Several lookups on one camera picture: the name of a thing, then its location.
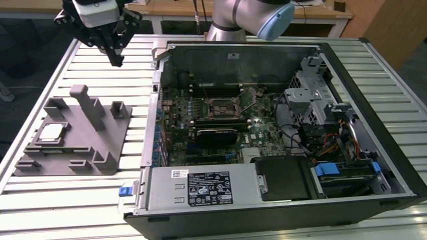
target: power supply label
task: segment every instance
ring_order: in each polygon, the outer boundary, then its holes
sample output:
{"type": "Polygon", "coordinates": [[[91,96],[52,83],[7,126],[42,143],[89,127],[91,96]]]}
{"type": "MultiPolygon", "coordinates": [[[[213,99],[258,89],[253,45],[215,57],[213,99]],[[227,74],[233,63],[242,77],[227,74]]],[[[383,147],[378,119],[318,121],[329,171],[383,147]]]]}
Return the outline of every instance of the power supply label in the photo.
{"type": "Polygon", "coordinates": [[[189,205],[191,207],[234,203],[230,172],[189,173],[189,205]]]}

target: blue drive bracket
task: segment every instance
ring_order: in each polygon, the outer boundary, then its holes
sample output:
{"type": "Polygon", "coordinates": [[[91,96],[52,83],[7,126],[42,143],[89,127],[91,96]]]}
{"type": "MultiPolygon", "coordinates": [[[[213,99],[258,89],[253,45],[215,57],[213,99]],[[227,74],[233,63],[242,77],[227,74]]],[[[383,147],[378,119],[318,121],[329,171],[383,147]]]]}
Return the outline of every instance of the blue drive bracket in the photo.
{"type": "Polygon", "coordinates": [[[134,187],[133,186],[122,186],[119,188],[119,197],[131,197],[134,196],[134,187]]]}
{"type": "Polygon", "coordinates": [[[337,167],[337,164],[333,162],[321,163],[318,166],[314,167],[315,174],[318,177],[323,175],[337,175],[341,174],[341,170],[337,167]]]}
{"type": "Polygon", "coordinates": [[[373,161],[371,165],[373,165],[375,173],[381,173],[382,167],[381,167],[379,163],[377,161],[373,161]]]}

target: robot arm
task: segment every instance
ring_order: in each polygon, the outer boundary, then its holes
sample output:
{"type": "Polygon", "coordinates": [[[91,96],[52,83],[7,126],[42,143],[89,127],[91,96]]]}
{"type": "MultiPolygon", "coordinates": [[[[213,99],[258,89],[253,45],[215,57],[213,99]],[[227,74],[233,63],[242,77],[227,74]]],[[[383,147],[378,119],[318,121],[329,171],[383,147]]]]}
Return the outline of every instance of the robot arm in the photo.
{"type": "MultiPolygon", "coordinates": [[[[245,41],[246,31],[275,40],[287,29],[295,7],[291,0],[215,0],[209,41],[245,41]]],[[[126,9],[133,0],[62,0],[55,23],[87,46],[107,54],[121,67],[127,47],[143,16],[126,9]]]]}
{"type": "Polygon", "coordinates": [[[129,0],[63,0],[55,23],[87,46],[107,54],[111,65],[121,67],[127,47],[143,19],[125,8],[129,0]]]}
{"type": "Polygon", "coordinates": [[[249,31],[273,41],[289,28],[294,11],[291,0],[217,0],[207,40],[245,41],[249,31]]]}

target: slatted metal table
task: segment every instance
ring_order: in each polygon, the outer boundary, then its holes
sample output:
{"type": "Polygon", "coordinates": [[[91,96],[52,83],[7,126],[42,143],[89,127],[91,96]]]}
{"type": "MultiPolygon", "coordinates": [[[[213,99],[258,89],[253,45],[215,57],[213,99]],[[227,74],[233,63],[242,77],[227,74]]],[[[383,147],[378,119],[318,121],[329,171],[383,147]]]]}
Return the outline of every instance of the slatted metal table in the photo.
{"type": "MultiPolygon", "coordinates": [[[[111,239],[141,240],[118,211],[119,187],[141,175],[149,99],[154,69],[153,45],[158,40],[202,40],[191,35],[137,35],[123,51],[122,68],[107,56],[74,41],[48,85],[35,104],[10,151],[0,164],[0,238],[6,239],[111,239]],[[68,96],[74,84],[90,86],[89,94],[103,104],[125,101],[133,118],[123,146],[119,172],[113,176],[12,176],[23,149],[47,115],[43,105],[50,97],[68,96]]],[[[250,37],[249,41],[261,41],[250,37]]],[[[371,103],[418,174],[427,182],[427,108],[369,43],[343,38],[285,37],[282,42],[330,43],[355,83],[371,103]]],[[[345,92],[335,82],[338,92],[345,92]]],[[[275,232],[247,233],[203,239],[426,239],[427,202],[405,210],[377,215],[358,224],[275,232]]]]}

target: motherboard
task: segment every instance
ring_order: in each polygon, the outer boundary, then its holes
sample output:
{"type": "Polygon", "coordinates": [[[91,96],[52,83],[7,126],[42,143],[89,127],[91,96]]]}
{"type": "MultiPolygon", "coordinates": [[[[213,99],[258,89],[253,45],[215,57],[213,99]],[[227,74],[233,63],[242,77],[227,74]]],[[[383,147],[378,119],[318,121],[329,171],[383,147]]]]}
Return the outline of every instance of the motherboard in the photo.
{"type": "Polygon", "coordinates": [[[262,85],[165,88],[169,165],[238,164],[283,156],[274,116],[278,96],[262,85]]]}

